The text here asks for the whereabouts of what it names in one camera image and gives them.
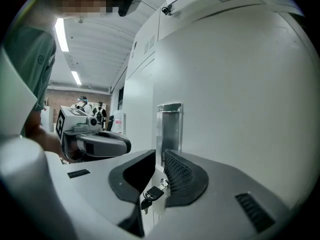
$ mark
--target fluorescent light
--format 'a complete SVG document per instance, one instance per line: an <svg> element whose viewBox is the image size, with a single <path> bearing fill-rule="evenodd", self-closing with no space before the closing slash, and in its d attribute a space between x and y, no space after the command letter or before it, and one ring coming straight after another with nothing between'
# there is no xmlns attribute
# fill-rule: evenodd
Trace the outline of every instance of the fluorescent light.
<svg viewBox="0 0 320 240"><path fill-rule="evenodd" d="M77 85L81 85L81 82L80 82L80 79L79 79L79 76L78 76L78 73L76 71L71 71L72 75L73 75L73 78L76 82Z"/></svg>
<svg viewBox="0 0 320 240"><path fill-rule="evenodd" d="M55 28L56 36L58 37L58 41L59 41L61 50L63 52L69 52L67 39L66 39L66 33L65 33L64 19L58 18L54 28Z"/></svg>

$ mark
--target person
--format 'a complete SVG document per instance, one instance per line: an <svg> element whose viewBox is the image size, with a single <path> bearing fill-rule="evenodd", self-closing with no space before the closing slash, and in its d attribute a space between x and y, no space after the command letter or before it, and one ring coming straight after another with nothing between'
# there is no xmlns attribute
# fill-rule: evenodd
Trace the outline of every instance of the person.
<svg viewBox="0 0 320 240"><path fill-rule="evenodd" d="M41 125L41 110L51 71L55 63L54 26L58 18L86 16L100 12L107 0L29 0L21 17L12 25L4 40L4 49L17 73L37 97L21 135L36 141L44 151L62 156L58 137Z"/></svg>
<svg viewBox="0 0 320 240"><path fill-rule="evenodd" d="M93 109L93 114L94 114L94 117L98 120L98 122L101 123L102 129L103 129L106 121L107 113L106 113L106 110L102 108L102 104L103 103L99 101L98 109L95 107Z"/></svg>
<svg viewBox="0 0 320 240"><path fill-rule="evenodd" d="M88 105L88 99L86 96L81 96L78 98L78 103L73 104L71 108L81 110L89 116L94 115L91 106Z"/></svg>

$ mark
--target white ceiling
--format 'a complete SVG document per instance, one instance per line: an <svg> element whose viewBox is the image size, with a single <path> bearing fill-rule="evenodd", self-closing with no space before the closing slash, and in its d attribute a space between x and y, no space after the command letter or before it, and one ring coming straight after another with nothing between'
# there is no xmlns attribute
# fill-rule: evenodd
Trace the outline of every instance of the white ceiling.
<svg viewBox="0 0 320 240"><path fill-rule="evenodd" d="M143 0L137 10L125 17L64 20L69 52L62 52L57 41L55 64L50 81L76 85L72 71L77 71L84 86L109 88L128 57L136 33L166 0Z"/></svg>

